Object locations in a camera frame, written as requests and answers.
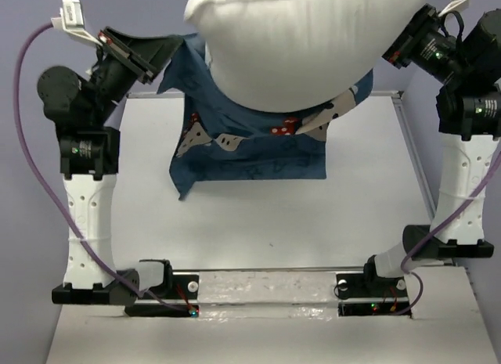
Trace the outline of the blue letter-print pillowcase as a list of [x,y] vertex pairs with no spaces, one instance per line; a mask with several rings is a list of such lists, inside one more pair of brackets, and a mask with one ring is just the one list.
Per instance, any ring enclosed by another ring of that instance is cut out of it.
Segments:
[[225,97],[205,56],[201,36],[182,36],[158,88],[184,94],[182,130],[169,166],[179,198],[184,200],[198,182],[325,179],[330,122],[369,96],[373,73],[318,106],[268,114]]

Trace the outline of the white pillow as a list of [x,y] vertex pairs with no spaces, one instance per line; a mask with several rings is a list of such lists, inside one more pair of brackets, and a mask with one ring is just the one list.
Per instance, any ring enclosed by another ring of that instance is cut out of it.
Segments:
[[188,0],[184,18],[234,103],[270,113],[333,99],[369,73],[426,0]]

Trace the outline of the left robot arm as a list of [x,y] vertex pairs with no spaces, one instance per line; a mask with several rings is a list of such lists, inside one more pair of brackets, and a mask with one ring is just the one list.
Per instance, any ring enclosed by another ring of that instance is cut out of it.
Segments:
[[181,44],[176,35],[137,38],[106,28],[89,78],[54,66],[38,79],[44,115],[55,125],[70,226],[67,268],[52,290],[57,305],[128,307],[142,298],[163,301],[172,291],[167,260],[142,260],[124,270],[114,264],[111,218],[121,133],[107,121],[132,86],[153,82]]

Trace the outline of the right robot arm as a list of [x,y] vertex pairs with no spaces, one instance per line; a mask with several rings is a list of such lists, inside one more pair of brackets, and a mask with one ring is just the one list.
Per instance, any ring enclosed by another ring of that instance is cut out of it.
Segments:
[[390,279],[435,260],[490,258],[482,215],[485,187],[500,165],[492,157],[500,142],[500,11],[486,12],[469,34],[462,16],[457,36],[444,14],[424,5],[384,59],[397,68],[415,63],[442,87],[436,97],[442,138],[442,178],[431,225],[408,225],[402,241],[368,259],[362,289],[378,295]]

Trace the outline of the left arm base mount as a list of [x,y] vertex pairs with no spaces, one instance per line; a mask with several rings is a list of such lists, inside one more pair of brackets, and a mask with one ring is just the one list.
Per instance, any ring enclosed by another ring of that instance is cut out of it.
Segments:
[[158,286],[153,292],[162,299],[168,307],[145,295],[132,306],[125,307],[128,317],[143,318],[197,318],[200,314],[198,293],[200,275],[195,272],[175,272],[172,285]]

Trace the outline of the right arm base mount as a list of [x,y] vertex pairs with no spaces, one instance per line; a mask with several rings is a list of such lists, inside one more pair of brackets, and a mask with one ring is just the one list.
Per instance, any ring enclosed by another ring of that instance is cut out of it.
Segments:
[[410,302],[403,278],[367,280],[361,272],[342,272],[336,281],[333,293],[340,317],[389,316],[402,311],[411,315],[406,311]]

